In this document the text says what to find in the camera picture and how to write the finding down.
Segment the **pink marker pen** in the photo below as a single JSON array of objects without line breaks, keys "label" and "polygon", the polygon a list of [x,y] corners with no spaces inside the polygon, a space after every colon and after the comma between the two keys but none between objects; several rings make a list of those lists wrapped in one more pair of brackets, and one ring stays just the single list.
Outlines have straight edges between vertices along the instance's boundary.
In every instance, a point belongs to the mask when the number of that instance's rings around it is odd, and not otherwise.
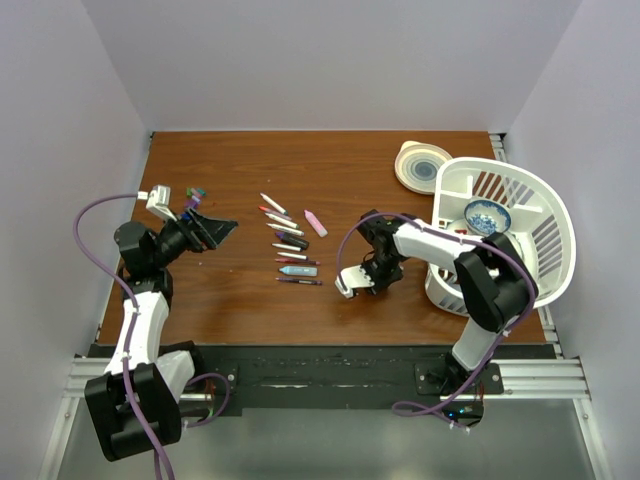
[{"label": "pink marker pen", "polygon": [[292,218],[289,217],[288,215],[282,214],[276,210],[272,210],[266,206],[258,206],[258,209],[267,215],[276,216],[278,218],[281,218],[287,221],[293,221]]}]

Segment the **teal tip white marker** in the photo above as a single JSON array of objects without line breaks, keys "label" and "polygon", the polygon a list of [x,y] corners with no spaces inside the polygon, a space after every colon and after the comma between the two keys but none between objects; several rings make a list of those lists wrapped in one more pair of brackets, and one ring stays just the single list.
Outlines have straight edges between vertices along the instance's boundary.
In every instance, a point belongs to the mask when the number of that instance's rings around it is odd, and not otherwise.
[{"label": "teal tip white marker", "polygon": [[270,205],[270,207],[273,210],[277,211],[281,215],[288,216],[288,211],[284,207],[282,207],[279,203],[277,203],[275,200],[273,200],[271,197],[269,197],[267,194],[260,193],[260,196],[265,202],[267,202]]}]

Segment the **dark purple gel pen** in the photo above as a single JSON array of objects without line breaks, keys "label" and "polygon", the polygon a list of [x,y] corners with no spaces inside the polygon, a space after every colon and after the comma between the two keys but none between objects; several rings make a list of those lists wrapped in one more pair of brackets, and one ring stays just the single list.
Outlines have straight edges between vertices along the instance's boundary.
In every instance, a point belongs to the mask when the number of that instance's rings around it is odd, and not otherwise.
[{"label": "dark purple gel pen", "polygon": [[281,283],[313,285],[313,286],[322,286],[323,285],[323,282],[320,281],[320,280],[298,279],[298,278],[283,278],[283,277],[275,278],[275,280],[278,281],[278,282],[281,282]]}]

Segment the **pink highlighter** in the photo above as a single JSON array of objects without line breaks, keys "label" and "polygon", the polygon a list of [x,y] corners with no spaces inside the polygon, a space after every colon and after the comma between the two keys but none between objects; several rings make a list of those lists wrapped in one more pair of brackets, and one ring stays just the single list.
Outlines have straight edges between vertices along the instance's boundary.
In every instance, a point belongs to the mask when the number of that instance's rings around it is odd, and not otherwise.
[{"label": "pink highlighter", "polygon": [[327,229],[313,212],[309,210],[304,210],[304,216],[307,222],[312,227],[312,229],[317,233],[317,235],[320,238],[324,238],[328,235]]}]

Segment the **purple black highlighter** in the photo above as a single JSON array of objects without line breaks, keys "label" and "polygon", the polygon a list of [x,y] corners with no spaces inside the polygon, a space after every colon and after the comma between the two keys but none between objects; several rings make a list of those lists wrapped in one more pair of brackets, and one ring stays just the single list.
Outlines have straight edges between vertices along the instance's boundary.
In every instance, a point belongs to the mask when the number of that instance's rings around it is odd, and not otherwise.
[{"label": "purple black highlighter", "polygon": [[281,231],[276,231],[275,235],[283,244],[295,246],[302,251],[305,251],[309,248],[309,242],[302,237]]}]

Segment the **light blue highlighter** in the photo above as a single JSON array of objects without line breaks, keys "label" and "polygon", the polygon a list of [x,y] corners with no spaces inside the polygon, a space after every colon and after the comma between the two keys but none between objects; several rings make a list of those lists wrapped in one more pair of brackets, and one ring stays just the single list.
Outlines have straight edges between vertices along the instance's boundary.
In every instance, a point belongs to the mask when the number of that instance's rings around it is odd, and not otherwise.
[{"label": "light blue highlighter", "polygon": [[281,267],[279,272],[284,275],[301,277],[316,277],[318,275],[318,269],[309,266],[288,265]]}]

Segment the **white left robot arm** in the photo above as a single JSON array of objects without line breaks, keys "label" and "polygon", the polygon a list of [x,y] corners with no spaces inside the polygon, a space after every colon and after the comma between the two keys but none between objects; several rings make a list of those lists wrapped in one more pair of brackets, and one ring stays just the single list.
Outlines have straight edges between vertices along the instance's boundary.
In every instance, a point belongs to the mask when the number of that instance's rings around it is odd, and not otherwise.
[{"label": "white left robot arm", "polygon": [[185,252],[218,248],[237,226],[235,220],[206,217],[189,208],[165,220],[160,231],[137,221],[115,231],[123,262],[117,278],[123,284],[124,319],[104,373],[84,390],[107,460],[180,439],[180,397],[205,385],[207,368],[191,341],[160,347],[173,298],[169,266]]}]

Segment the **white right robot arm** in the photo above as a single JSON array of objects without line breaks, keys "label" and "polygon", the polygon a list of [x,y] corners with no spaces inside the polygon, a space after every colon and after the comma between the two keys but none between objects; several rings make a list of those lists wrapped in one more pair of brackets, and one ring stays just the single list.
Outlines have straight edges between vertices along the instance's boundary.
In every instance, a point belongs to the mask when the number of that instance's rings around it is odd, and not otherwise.
[{"label": "white right robot arm", "polygon": [[357,231],[372,247],[360,270],[376,295],[403,278],[402,263],[415,258],[453,273],[469,316],[462,335],[445,359],[445,379],[459,393],[481,380],[497,339],[533,308],[539,290],[506,235],[480,240],[433,228],[415,216],[384,215],[371,210]]}]

